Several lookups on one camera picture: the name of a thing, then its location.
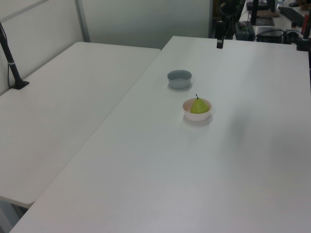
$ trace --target white wall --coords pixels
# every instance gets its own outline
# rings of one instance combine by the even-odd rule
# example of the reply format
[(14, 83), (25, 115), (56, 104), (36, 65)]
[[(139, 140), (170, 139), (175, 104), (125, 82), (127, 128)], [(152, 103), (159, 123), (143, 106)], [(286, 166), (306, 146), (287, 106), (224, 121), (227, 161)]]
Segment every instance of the white wall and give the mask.
[[(75, 0), (48, 0), (1, 23), (22, 79), (75, 42), (83, 41)], [(7, 61), (1, 48), (0, 95), (7, 90)]]
[(173, 35), (208, 37), (212, 0), (78, 0), (91, 42), (162, 49)]

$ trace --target bowl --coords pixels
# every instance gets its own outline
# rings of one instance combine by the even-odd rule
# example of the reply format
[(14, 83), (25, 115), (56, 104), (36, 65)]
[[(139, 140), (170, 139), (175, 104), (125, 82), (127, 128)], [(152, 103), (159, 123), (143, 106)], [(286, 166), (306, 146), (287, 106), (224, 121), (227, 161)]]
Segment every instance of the bowl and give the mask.
[(174, 70), (168, 73), (170, 86), (175, 89), (182, 89), (190, 86), (192, 74), (187, 70)]
[(200, 114), (191, 113), (190, 109), (195, 100), (196, 98), (193, 98), (193, 99), (190, 99), (184, 102), (183, 109), (184, 109), (186, 118), (192, 121), (202, 121), (202, 120), (207, 119), (210, 114), (210, 110), (212, 109), (212, 104), (208, 100), (202, 99), (209, 106), (209, 110), (206, 113), (200, 113)]

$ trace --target table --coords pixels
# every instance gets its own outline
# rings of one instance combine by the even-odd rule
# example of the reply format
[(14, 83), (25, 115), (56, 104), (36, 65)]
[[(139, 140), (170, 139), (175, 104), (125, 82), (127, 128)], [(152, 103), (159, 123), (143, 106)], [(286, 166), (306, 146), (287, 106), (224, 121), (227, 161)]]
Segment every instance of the table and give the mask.
[[(293, 2), (293, 1), (294, 0), (285, 0), (284, 2), (278, 4), (278, 6), (288, 7), (288, 4)], [(244, 8), (242, 10), (242, 14), (247, 11), (247, 9), (246, 9), (246, 3), (247, 2), (248, 2), (248, 0), (246, 0), (246, 2), (245, 2)], [(296, 10), (297, 12), (299, 12), (303, 16), (309, 14), (309, 11), (301, 10), (300, 7), (293, 7), (293, 9)], [(282, 30), (290, 30), (290, 29), (292, 29), (291, 28), (292, 22), (288, 18), (286, 18), (283, 14), (281, 14), (278, 9), (277, 9), (276, 12), (278, 12), (280, 14), (280, 17), (274, 17), (273, 18), (273, 21), (274, 21), (275, 25), (274, 26), (253, 26), (254, 31), (255, 31), (255, 35), (257, 35), (257, 31), (258, 31), (259, 27), (275, 27), (275, 28), (281, 28)], [(248, 14), (248, 11), (241, 16), (239, 21), (247, 21), (247, 14)], [(301, 28), (300, 27), (297, 27), (296, 30), (301, 32)]]
[[(11, 233), (309, 232), (307, 57), (174, 36)], [(168, 86), (175, 69), (191, 88)], [(184, 118), (195, 94), (206, 121)]]
[(29, 208), (159, 50), (79, 42), (0, 97), (0, 199)]

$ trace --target pink bowl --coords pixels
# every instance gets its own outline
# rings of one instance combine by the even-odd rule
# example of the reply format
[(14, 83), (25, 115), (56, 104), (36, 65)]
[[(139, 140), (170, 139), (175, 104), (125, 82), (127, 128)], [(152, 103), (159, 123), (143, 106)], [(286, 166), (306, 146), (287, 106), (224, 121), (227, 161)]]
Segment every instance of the pink bowl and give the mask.
[(190, 113), (190, 108), (192, 107), (193, 102), (195, 100), (196, 98), (193, 98), (193, 99), (190, 99), (184, 102), (183, 109), (184, 109), (186, 118), (192, 121), (202, 121), (202, 120), (207, 119), (210, 114), (210, 110), (212, 109), (212, 104), (208, 100), (202, 99), (205, 103), (208, 104), (209, 110), (206, 113), (201, 113), (201, 114)]

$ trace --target green pear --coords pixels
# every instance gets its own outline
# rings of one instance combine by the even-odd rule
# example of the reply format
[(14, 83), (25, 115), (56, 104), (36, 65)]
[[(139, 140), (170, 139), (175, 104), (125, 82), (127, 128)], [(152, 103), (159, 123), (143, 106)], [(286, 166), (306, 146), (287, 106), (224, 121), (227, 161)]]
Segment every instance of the green pear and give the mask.
[(197, 99), (193, 102), (190, 112), (195, 114), (206, 113), (209, 110), (208, 105), (198, 95), (196, 97)]

